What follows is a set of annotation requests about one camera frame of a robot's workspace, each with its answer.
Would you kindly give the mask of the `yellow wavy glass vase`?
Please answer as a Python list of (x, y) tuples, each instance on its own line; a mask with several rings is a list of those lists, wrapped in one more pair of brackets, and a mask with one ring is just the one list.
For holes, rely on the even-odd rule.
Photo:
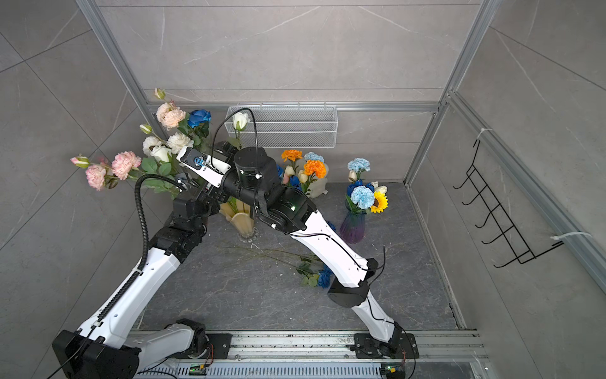
[(219, 212), (235, 227), (242, 240), (249, 241), (257, 237), (257, 229), (249, 205), (230, 197), (227, 202), (220, 205)]

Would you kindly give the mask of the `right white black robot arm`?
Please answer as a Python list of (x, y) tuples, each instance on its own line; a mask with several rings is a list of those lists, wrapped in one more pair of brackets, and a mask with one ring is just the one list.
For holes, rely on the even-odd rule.
[(355, 312), (369, 331), (370, 341), (362, 345), (367, 355), (405, 357), (405, 348), (413, 344), (409, 335), (383, 311), (370, 290), (378, 262), (355, 253), (311, 199), (282, 183), (276, 161), (263, 148), (235, 150), (228, 145), (221, 153), (223, 159), (194, 153), (190, 160), (192, 169), (208, 183), (205, 193), (240, 200), (249, 205), (253, 218), (306, 246), (335, 277), (329, 298)]

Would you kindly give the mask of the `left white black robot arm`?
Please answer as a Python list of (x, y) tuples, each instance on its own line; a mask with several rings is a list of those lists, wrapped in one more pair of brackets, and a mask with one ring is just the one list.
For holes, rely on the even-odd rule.
[(203, 200), (199, 190), (181, 193), (165, 226), (150, 237), (139, 188), (135, 198), (143, 232), (142, 257), (93, 316), (74, 332), (61, 331), (53, 341), (58, 370), (67, 378), (132, 378), (172, 356), (211, 354), (205, 326), (188, 319), (141, 338), (131, 338), (129, 333), (161, 285), (201, 243), (213, 205)]

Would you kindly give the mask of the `blue rose top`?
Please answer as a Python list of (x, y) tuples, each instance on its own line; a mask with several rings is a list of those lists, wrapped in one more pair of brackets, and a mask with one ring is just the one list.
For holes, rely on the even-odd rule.
[(210, 123), (211, 112), (207, 110), (195, 110), (189, 114), (188, 126), (192, 129), (197, 128), (205, 123)]

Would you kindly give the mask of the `blue rose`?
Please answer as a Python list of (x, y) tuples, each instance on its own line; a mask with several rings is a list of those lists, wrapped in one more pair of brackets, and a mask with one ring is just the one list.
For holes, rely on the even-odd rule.
[(207, 110), (195, 110), (189, 114), (188, 126), (192, 129), (197, 128), (205, 123), (210, 123), (211, 112)]
[(220, 246), (222, 250), (247, 254), (251, 258), (266, 258), (276, 264), (282, 264), (292, 268), (301, 276), (301, 285), (304, 287), (319, 287), (327, 289), (330, 287), (333, 272), (318, 257), (312, 254), (297, 254), (286, 250), (262, 249), (252, 244), (251, 246)]

